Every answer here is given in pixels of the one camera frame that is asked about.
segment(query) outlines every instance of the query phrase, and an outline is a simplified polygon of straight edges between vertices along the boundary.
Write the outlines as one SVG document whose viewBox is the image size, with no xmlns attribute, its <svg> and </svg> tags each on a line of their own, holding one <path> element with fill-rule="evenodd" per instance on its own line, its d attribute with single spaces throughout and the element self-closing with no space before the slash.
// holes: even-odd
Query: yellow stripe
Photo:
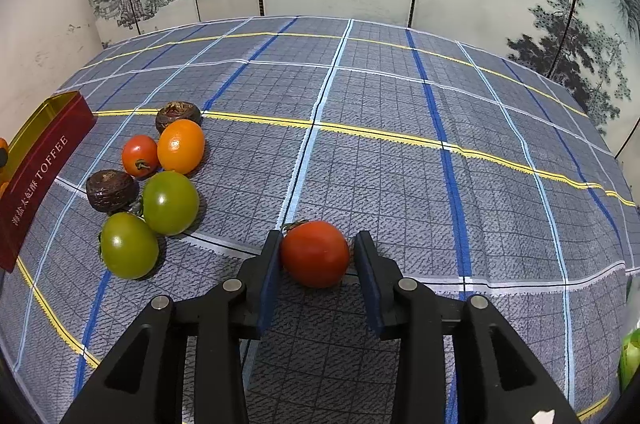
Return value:
<svg viewBox="0 0 640 424">
<path fill-rule="evenodd" d="M 578 413 L 578 419 L 580 419 L 580 421 L 582 422 L 583 420 L 587 420 L 590 416 L 599 412 L 602 408 L 604 408 L 607 405 L 607 402 L 609 401 L 609 396 L 611 396 L 611 394 L 607 393 L 602 399 L 597 401 L 595 404 L 592 404 L 587 409 L 583 409 L 581 412 Z"/>
<path fill-rule="evenodd" d="M 253 36 L 297 36 L 297 37 L 301 37 L 301 38 L 325 38 L 325 39 L 342 39 L 340 36 L 326 36 L 326 35 L 322 35 L 322 34 L 295 34 L 295 33 L 291 33 L 291 32 L 251 32 L 251 33 L 247 33 L 247 34 L 232 34 L 230 36 L 211 36 L 208 38 L 195 38 L 195 39 L 186 39 L 184 41 L 168 41 L 168 42 L 163 42 L 162 44 L 158 44 L 157 46 L 148 46 L 146 48 L 141 48 L 140 50 L 134 50 L 132 52 L 126 52 L 124 54 L 118 54 L 118 55 L 112 55 L 111 57 L 106 57 L 104 59 L 99 60 L 98 62 L 94 62 L 93 64 L 88 64 L 86 66 L 83 66 L 82 68 L 80 68 L 80 70 L 86 70 L 88 68 L 92 68 L 93 66 L 97 66 L 98 64 L 102 63 L 102 62 L 106 62 L 108 60 L 113 60 L 119 57 L 126 57 L 127 55 L 135 55 L 135 54 L 140 54 L 142 52 L 146 52 L 148 50 L 155 50 L 156 48 L 164 48 L 165 46 L 173 46 L 176 44 L 185 44 L 187 42 L 199 42 L 199 41 L 214 41 L 215 39 L 221 39 L 221 38 L 225 38 L 225 39 L 230 39 L 230 38 L 249 38 L 249 37 L 253 37 Z M 410 46 L 405 46 L 403 44 L 394 44 L 392 42 L 385 42 L 385 41 L 375 41 L 373 39 L 362 39 L 362 38 L 347 38 L 350 41 L 363 41 L 363 42 L 373 42 L 375 44 L 384 44 L 385 46 L 392 46 L 393 48 L 400 48 L 401 50 L 415 50 L 416 52 L 420 52 L 422 54 L 427 54 L 427 55 L 433 55 L 434 57 L 439 57 L 439 58 L 444 58 L 453 62 L 457 62 L 459 64 L 464 64 L 465 66 L 471 66 L 472 68 L 474 67 L 474 65 L 472 65 L 470 62 L 466 61 L 466 60 L 460 60 L 458 58 L 454 58 L 454 57 L 449 57 L 448 55 L 443 55 L 443 54 L 437 54 L 436 52 L 430 52 L 428 50 L 422 50 L 421 48 L 412 48 Z M 523 82 L 520 82 L 519 80 L 516 80 L 514 78 L 509 77 L 508 75 L 505 75 L 503 73 L 499 73 L 498 71 L 494 71 L 494 70 L 489 70 L 488 68 L 483 68 L 482 66 L 478 66 L 478 68 L 481 71 L 485 71 L 487 73 L 491 73 L 493 75 L 497 75 L 498 77 L 502 77 L 505 78 L 507 80 L 510 80 L 511 82 L 514 82 L 515 84 L 518 84 L 519 86 L 524 86 L 527 89 L 530 89 L 531 91 L 538 93 L 544 97 L 547 97 L 550 100 L 553 100 L 555 102 L 557 102 L 558 104 L 561 104 L 562 106 L 569 108 L 571 111 L 573 111 L 574 113 L 577 113 L 578 115 L 582 115 L 583 117 L 588 117 L 588 115 L 580 110 L 577 110 L 576 108 L 573 108 L 571 106 L 569 106 L 568 104 L 565 104 L 564 102 L 562 102 L 561 100 L 556 99 L 556 97 L 554 97 L 553 95 L 549 95 L 548 93 L 545 93 L 541 90 L 539 90 L 538 88 L 535 88 L 533 86 L 529 86 L 528 84 L 524 84 Z"/>
<path fill-rule="evenodd" d="M 44 298 L 44 296 L 40 292 L 40 289 L 38 289 L 38 287 L 34 285 L 33 279 L 31 279 L 31 276 L 28 270 L 26 269 L 26 267 L 24 266 L 24 263 L 20 258 L 18 258 L 17 260 L 17 265 L 18 265 L 18 269 L 20 270 L 20 273 L 22 274 L 22 277 L 24 277 L 24 280 L 26 281 L 27 285 L 33 291 L 33 295 L 36 298 L 38 305 L 40 305 L 40 307 L 42 308 L 42 311 L 47 316 L 47 319 L 50 321 L 51 325 L 55 328 L 58 335 L 62 338 L 63 341 L 65 341 L 66 344 L 68 344 L 68 346 L 76 354 L 78 354 L 79 356 L 84 356 L 89 366 L 91 366 L 92 368 L 97 368 L 98 364 L 100 364 L 100 361 L 96 359 L 88 350 L 85 350 L 83 352 L 82 350 L 84 346 L 82 346 L 82 344 L 73 335 L 71 335 L 71 333 L 68 330 L 66 330 L 65 327 L 63 327 L 57 315 L 54 314 L 53 310 L 51 309 L 51 306 L 49 305 L 49 303 L 47 303 L 47 300 Z"/>
<path fill-rule="evenodd" d="M 145 109 L 145 110 L 114 110 L 114 111 L 98 111 L 94 113 L 98 117 L 113 117 L 113 116 L 125 116 L 130 114 L 135 115 L 155 115 L 158 112 L 157 109 Z M 284 126 L 284 127 L 296 127 L 306 129 L 311 126 L 311 121 L 309 120 L 300 120 L 300 119 L 286 119 L 279 117 L 263 117 L 257 115 L 246 115 L 243 113 L 226 113 L 221 111 L 205 111 L 203 112 L 203 117 L 214 118 L 219 120 L 232 120 L 237 122 L 252 122 L 257 124 L 270 124 L 274 126 Z M 388 131 L 380 131 L 372 128 L 366 127 L 357 127 L 357 126 L 347 126 L 345 124 L 335 124 L 332 122 L 320 122 L 317 124 L 318 128 L 322 131 L 332 131 L 334 133 L 344 133 L 347 135 L 355 135 L 358 137 L 372 138 L 378 140 L 386 140 L 389 142 L 397 142 L 401 144 L 411 144 L 414 146 L 421 146 L 432 149 L 444 149 L 451 153 L 456 153 L 466 158 L 475 158 L 482 159 L 487 162 L 491 162 L 494 164 L 498 164 L 500 166 L 504 166 L 510 169 L 514 169 L 515 171 L 520 171 L 521 173 L 527 173 L 528 175 L 533 175 L 534 172 L 537 173 L 540 177 L 557 181 L 564 182 L 565 184 L 571 185 L 576 189 L 602 189 L 604 193 L 608 197 L 616 197 L 625 205 L 630 207 L 635 207 L 635 203 L 631 200 L 626 200 L 621 197 L 616 191 L 610 191 L 605 189 L 601 184 L 596 182 L 576 182 L 561 173 L 553 173 L 552 171 L 545 171 L 544 169 L 535 169 L 530 166 L 520 164 L 518 162 L 511 162 L 509 160 L 505 160 L 504 158 L 497 157 L 495 155 L 491 155 L 489 153 L 483 153 L 481 151 L 469 148 L 463 148 L 456 144 L 451 144 L 448 142 L 442 142 L 440 140 L 432 140 L 426 139 L 422 137 L 416 137 L 413 135 L 405 135 L 402 133 L 391 133 Z"/>
</svg>

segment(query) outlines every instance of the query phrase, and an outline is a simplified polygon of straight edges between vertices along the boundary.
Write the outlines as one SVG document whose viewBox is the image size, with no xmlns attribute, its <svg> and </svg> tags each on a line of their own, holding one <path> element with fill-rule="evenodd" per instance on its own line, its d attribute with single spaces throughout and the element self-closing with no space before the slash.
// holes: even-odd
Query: silver screw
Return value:
<svg viewBox="0 0 640 424">
<path fill-rule="evenodd" d="M 156 296 L 151 300 L 151 306 L 156 310 L 162 310 L 169 305 L 169 298 L 167 296 Z"/>
<path fill-rule="evenodd" d="M 242 282 L 239 279 L 232 278 L 226 280 L 222 283 L 222 288 L 227 292 L 235 292 L 236 290 L 240 290 L 242 288 Z"/>
<path fill-rule="evenodd" d="M 411 278 L 402 278 L 401 280 L 399 280 L 398 282 L 398 286 L 402 289 L 402 290 L 416 290 L 418 288 L 418 283 L 415 281 L 415 279 L 411 279 Z"/>
<path fill-rule="evenodd" d="M 489 306 L 489 301 L 484 296 L 473 296 L 471 298 L 471 304 L 477 309 L 483 310 Z"/>
</svg>

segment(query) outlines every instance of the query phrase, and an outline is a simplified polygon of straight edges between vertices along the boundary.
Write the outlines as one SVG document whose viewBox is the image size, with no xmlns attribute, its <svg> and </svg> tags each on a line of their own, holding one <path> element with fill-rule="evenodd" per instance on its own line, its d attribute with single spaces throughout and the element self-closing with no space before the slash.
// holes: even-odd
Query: red tomato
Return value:
<svg viewBox="0 0 640 424">
<path fill-rule="evenodd" d="M 307 221 L 287 232 L 280 245 L 284 268 L 312 288 L 340 281 L 349 265 L 349 246 L 342 233 L 325 221 Z"/>
<path fill-rule="evenodd" d="M 132 177 L 144 178 L 158 169 L 158 147 L 146 135 L 131 137 L 122 148 L 122 165 Z"/>
</svg>

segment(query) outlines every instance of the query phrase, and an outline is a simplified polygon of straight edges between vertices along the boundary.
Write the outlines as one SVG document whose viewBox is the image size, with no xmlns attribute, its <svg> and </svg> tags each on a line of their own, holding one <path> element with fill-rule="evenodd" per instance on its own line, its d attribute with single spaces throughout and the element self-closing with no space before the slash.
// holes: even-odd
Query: triangular cutout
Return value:
<svg viewBox="0 0 640 424">
<path fill-rule="evenodd" d="M 535 383 L 536 377 L 500 328 L 493 326 L 489 331 L 502 389 L 512 391 Z"/>
<path fill-rule="evenodd" d="M 112 390 L 137 393 L 140 388 L 142 369 L 145 365 L 146 349 L 149 346 L 151 331 L 142 328 L 129 347 L 124 351 L 116 365 L 107 376 L 105 386 Z"/>
</svg>

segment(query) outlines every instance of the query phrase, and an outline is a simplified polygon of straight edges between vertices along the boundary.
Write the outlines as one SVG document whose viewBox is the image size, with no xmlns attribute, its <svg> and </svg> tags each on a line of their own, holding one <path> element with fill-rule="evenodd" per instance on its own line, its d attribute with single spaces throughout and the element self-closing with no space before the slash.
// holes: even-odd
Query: green object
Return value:
<svg viewBox="0 0 640 424">
<path fill-rule="evenodd" d="M 632 331 L 622 341 L 620 354 L 620 384 L 624 390 L 640 365 L 640 329 Z"/>
<path fill-rule="evenodd" d="M 108 217 L 100 235 L 102 260 L 112 273 L 123 279 L 148 274 L 158 261 L 158 239 L 141 218 L 131 213 Z"/>
<path fill-rule="evenodd" d="M 145 221 L 159 234 L 180 234 L 194 222 L 199 207 L 196 188 L 187 177 L 175 171 L 163 171 L 151 177 L 142 191 Z"/>
</svg>

